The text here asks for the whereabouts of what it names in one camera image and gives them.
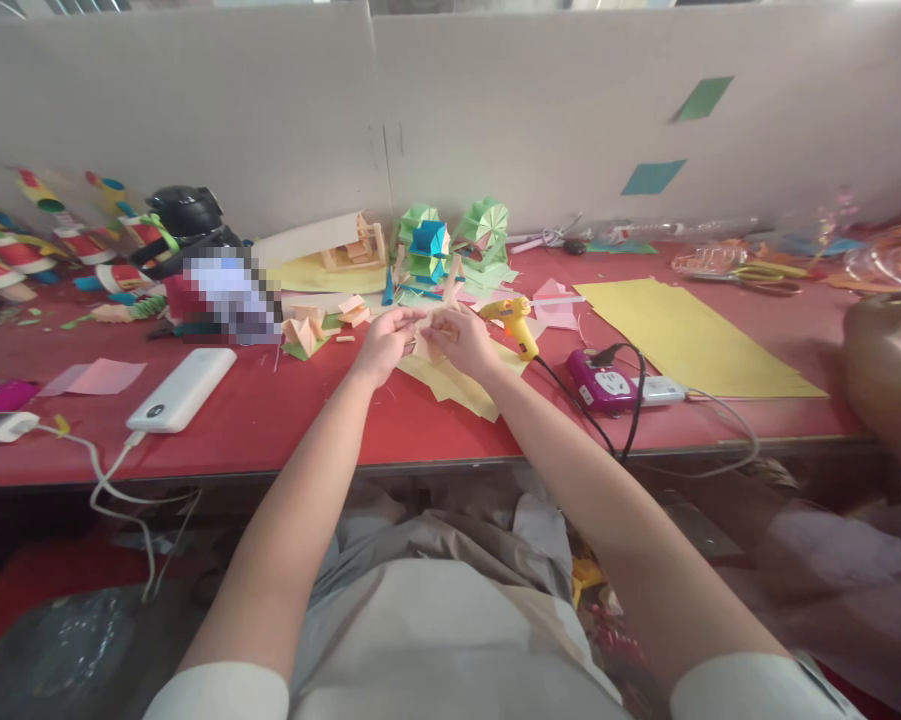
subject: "pink device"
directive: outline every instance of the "pink device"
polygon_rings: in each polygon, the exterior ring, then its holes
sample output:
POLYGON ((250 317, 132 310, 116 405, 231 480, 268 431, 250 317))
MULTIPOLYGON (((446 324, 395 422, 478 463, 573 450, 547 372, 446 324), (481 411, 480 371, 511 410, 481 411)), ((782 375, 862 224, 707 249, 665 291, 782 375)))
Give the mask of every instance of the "pink device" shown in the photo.
POLYGON ((40 388, 24 380, 0 380, 0 412, 19 410, 40 388))
POLYGON ((619 415, 636 407, 637 386, 614 370, 613 365, 593 364, 599 352, 587 348, 574 350, 567 358, 567 372, 588 410, 619 415))

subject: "small white device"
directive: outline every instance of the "small white device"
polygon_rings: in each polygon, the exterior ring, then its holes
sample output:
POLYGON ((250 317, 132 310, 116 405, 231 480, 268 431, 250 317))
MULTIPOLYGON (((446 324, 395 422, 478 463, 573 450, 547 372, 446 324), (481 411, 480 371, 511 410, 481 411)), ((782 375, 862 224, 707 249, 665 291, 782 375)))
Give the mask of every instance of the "small white device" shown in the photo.
POLYGON ((183 430, 227 374, 237 354, 230 348, 197 348, 143 401, 127 427, 148 433, 183 430))
MULTIPOLYGON (((640 378, 634 378, 636 385, 640 378)), ((666 375, 647 376, 643 381, 643 407, 676 405, 687 399, 687 389, 666 375)))
POLYGON ((0 442, 13 442, 40 422, 33 413, 0 413, 0 442))

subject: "yellow paper sheet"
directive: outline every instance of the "yellow paper sheet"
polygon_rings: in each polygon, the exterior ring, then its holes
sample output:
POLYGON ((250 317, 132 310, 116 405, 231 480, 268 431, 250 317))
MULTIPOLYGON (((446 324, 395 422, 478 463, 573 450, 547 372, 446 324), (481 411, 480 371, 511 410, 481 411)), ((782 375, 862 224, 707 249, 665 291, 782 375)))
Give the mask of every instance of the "yellow paper sheet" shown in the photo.
MULTIPOLYGON (((493 343, 504 365, 517 375, 523 373, 529 363, 525 363, 510 348, 498 342, 493 343)), ((416 355, 406 355, 397 364, 407 375, 429 385, 437 402, 453 400, 474 415, 496 422, 500 411, 480 384, 457 370, 449 360, 444 358, 432 365, 416 355)))
POLYGON ((574 289, 661 373, 679 383, 723 397, 827 395, 685 288, 647 279, 574 289))
POLYGON ((267 281, 281 290, 298 292, 380 292, 387 286, 387 269, 327 272, 320 255, 307 255, 266 271, 267 281))

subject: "yellow glue gun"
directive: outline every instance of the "yellow glue gun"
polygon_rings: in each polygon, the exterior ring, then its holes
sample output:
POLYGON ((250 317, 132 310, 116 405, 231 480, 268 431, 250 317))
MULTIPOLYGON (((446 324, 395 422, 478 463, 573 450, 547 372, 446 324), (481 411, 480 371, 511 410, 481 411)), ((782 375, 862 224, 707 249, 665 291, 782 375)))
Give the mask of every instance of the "yellow glue gun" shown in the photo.
POLYGON ((499 300, 480 309, 480 317, 484 320, 500 320, 507 335, 513 335, 520 346, 520 359, 530 362, 540 354, 537 341, 530 334, 530 328, 524 318, 530 314, 530 301, 526 298, 499 300))

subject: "hand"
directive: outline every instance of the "hand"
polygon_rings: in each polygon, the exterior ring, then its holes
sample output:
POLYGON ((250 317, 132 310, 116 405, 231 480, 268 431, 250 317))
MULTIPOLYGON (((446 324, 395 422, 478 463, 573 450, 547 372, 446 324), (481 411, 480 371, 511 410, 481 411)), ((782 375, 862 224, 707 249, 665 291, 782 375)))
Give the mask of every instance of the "hand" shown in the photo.
POLYGON ((434 310, 433 321, 423 329, 423 336, 436 343, 457 370, 481 385, 503 367, 486 323, 469 310, 434 310))
POLYGON ((417 320, 426 316, 423 308, 394 308, 378 317, 370 325, 350 373, 367 377, 375 388, 383 387, 403 357, 404 346, 413 340, 417 320))
POLYGON ((844 344, 865 348, 881 340, 901 337, 901 300, 875 295, 861 300, 843 320, 844 344))

